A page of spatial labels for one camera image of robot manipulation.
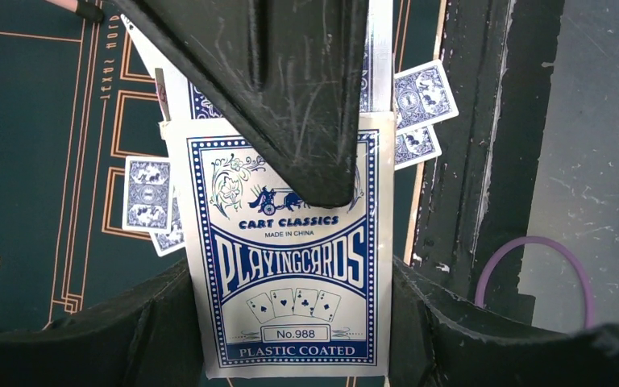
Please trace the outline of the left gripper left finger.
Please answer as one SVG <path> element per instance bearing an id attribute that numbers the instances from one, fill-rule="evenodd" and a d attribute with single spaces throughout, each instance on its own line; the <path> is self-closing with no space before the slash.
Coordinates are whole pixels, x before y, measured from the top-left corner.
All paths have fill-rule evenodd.
<path id="1" fill-rule="evenodd" d="M 42 331 L 0 333 L 0 386 L 197 386 L 202 367 L 185 260 Z"/>

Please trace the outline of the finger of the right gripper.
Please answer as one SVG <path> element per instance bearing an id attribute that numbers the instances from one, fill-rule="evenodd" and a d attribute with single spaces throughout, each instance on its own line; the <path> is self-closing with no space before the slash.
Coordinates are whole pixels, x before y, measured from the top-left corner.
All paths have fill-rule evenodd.
<path id="1" fill-rule="evenodd" d="M 353 197 L 365 1 L 120 1 L 301 198 Z"/>

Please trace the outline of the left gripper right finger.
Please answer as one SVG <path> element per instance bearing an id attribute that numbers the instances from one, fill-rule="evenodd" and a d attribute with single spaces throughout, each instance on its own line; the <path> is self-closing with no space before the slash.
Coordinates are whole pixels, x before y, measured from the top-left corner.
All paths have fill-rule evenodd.
<path id="1" fill-rule="evenodd" d="M 619 386 L 619 324 L 572 334 L 480 309 L 393 259 L 392 386 Z"/>

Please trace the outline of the next card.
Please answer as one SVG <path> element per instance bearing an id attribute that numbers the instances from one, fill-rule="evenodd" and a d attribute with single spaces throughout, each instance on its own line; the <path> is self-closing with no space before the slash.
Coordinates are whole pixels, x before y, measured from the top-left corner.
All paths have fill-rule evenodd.
<path id="1" fill-rule="evenodd" d="M 149 76 L 156 84 L 156 94 L 165 121 L 215 119 L 222 116 L 211 101 L 159 52 L 126 15 L 121 14 L 120 18 Z M 359 111 L 362 113 L 391 109 L 392 32 L 393 2 L 370 1 L 359 97 Z"/>

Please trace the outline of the blue playing card deck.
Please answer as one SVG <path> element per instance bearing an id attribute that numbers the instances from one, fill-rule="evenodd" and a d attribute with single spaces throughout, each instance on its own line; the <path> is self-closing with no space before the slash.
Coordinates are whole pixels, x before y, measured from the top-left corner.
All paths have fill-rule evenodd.
<path id="1" fill-rule="evenodd" d="M 168 149 L 209 378 L 388 372 L 395 118 L 363 113 L 352 199 L 310 204 L 224 118 Z"/>

